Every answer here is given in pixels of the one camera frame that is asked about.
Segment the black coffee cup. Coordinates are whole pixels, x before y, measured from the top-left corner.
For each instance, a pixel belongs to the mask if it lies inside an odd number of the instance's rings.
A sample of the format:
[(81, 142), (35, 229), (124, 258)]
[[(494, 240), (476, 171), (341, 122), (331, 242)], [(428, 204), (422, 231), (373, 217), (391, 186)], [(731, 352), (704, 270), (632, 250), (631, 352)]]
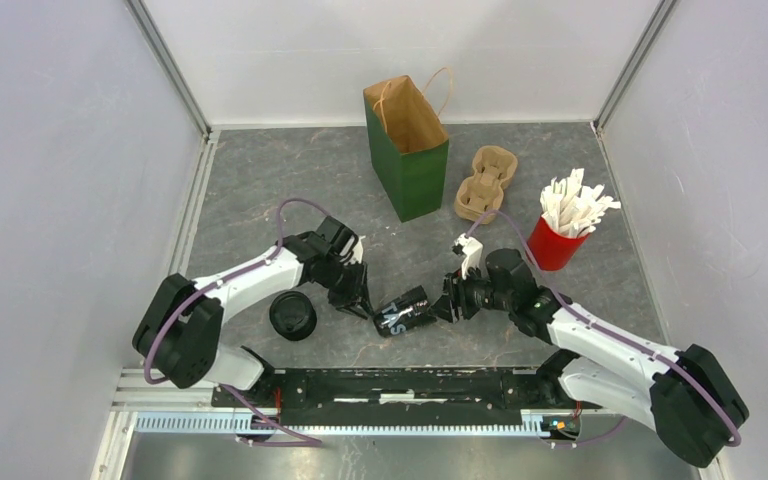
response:
[(386, 302), (372, 317), (377, 333), (384, 338), (398, 336), (436, 321), (437, 317), (431, 310), (422, 286), (416, 286)]

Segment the green paper bag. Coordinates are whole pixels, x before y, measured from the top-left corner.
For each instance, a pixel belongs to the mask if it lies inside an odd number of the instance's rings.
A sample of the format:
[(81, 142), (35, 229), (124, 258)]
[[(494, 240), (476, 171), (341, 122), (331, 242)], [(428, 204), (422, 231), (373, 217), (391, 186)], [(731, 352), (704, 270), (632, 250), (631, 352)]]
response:
[(363, 90), (371, 165), (398, 219), (408, 222), (440, 209), (449, 134), (408, 75)]

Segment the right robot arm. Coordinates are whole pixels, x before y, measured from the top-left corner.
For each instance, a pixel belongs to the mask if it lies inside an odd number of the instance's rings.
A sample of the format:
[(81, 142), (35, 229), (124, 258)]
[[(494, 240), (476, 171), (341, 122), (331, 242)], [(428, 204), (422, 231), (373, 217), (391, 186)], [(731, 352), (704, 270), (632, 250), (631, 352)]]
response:
[(526, 336), (556, 347), (538, 369), (540, 400), (605, 407), (652, 430), (686, 463), (708, 466), (739, 444), (750, 411), (712, 352), (684, 350), (636, 336), (537, 283), (523, 255), (502, 248), (482, 253), (471, 239), (453, 252), (460, 267), (444, 278), (434, 305), (456, 323), (482, 310), (504, 312)]

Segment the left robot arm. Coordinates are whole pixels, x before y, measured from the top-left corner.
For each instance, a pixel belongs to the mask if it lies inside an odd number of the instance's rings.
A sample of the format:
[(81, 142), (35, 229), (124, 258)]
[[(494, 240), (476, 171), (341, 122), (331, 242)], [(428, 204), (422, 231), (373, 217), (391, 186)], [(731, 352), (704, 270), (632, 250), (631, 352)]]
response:
[(196, 279), (175, 273), (160, 283), (132, 337), (132, 347), (164, 381), (187, 389), (200, 381), (236, 388), (250, 407), (274, 394), (267, 361), (247, 347), (221, 344), (223, 326), (274, 294), (313, 283), (330, 305), (360, 318), (372, 314), (361, 237), (335, 218), (286, 236), (261, 255)]

